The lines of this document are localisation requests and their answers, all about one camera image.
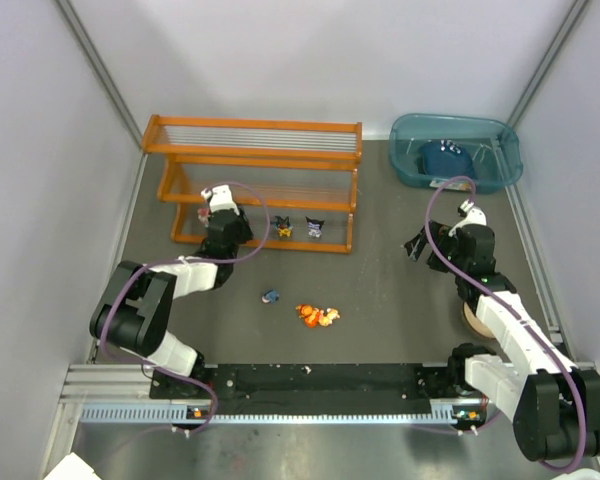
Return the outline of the yellow bear toy figure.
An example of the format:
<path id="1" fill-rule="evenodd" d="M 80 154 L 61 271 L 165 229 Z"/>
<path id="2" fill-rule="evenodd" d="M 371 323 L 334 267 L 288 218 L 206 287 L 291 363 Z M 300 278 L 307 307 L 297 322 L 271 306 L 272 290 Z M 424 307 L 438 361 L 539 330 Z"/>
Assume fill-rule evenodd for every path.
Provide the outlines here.
<path id="1" fill-rule="evenodd" d="M 319 324 L 321 310 L 308 304 L 301 304 L 296 307 L 298 316 L 309 328 L 315 328 Z"/>

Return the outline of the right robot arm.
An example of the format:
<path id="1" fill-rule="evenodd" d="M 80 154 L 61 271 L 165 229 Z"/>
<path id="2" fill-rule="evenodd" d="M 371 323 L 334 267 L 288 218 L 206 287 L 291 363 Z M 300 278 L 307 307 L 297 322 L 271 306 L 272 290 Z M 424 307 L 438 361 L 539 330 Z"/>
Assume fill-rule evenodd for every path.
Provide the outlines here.
<path id="1" fill-rule="evenodd" d="M 465 314 L 485 327 L 502 356 L 471 345 L 450 359 L 454 382 L 478 390 L 511 421 L 522 454 L 546 462 L 600 456 L 600 374 L 559 351 L 525 310 L 513 283 L 497 270 L 495 233 L 484 222 L 451 227 L 427 222 L 404 245 L 430 269 L 451 273 Z"/>

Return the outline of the blue donkey toy figure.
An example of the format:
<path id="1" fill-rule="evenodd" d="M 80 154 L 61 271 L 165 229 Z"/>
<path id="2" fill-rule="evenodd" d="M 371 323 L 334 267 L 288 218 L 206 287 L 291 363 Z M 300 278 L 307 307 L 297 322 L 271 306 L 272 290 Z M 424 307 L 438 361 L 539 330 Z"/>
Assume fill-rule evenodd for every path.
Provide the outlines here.
<path id="1" fill-rule="evenodd" d="M 266 291 L 262 296 L 261 296 L 261 301 L 264 304 L 271 304 L 271 303 L 275 303 L 279 300 L 280 298 L 280 294 L 277 290 L 275 289 L 271 289 Z"/>

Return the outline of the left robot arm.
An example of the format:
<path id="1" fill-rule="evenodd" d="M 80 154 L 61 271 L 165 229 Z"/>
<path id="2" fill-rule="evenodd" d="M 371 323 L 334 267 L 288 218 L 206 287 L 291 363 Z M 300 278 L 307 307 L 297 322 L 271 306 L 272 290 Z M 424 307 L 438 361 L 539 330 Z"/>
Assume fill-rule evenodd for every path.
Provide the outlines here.
<path id="1" fill-rule="evenodd" d="M 172 303 L 220 288 L 233 273 L 241 245 L 253 239 L 240 207 L 213 212 L 206 238 L 191 256 L 147 270 L 133 261 L 115 268 L 92 315 L 89 331 L 173 374 L 207 383 L 204 356 L 168 331 Z"/>

